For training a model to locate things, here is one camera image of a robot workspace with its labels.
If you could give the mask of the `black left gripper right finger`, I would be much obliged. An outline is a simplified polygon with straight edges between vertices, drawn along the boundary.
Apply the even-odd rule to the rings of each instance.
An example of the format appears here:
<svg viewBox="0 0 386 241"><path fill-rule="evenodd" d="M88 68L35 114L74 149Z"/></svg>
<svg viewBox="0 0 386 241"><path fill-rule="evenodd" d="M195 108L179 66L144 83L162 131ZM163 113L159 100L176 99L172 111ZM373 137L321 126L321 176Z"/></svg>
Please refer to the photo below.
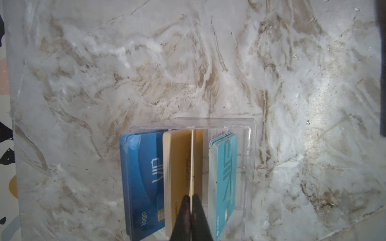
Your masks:
<svg viewBox="0 0 386 241"><path fill-rule="evenodd" d="M213 241L201 200L194 194L191 200L191 225L193 241Z"/></svg>

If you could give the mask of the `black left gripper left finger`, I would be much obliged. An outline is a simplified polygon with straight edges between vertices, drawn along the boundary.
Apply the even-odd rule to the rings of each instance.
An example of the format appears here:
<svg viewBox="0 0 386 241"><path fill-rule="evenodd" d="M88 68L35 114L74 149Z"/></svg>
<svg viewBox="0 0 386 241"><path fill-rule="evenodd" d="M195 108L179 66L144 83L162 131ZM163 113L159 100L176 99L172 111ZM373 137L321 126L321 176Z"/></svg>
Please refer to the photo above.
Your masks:
<svg viewBox="0 0 386 241"><path fill-rule="evenodd" d="M170 241L191 240L191 211L190 197L185 195L182 199L180 210L176 218Z"/></svg>

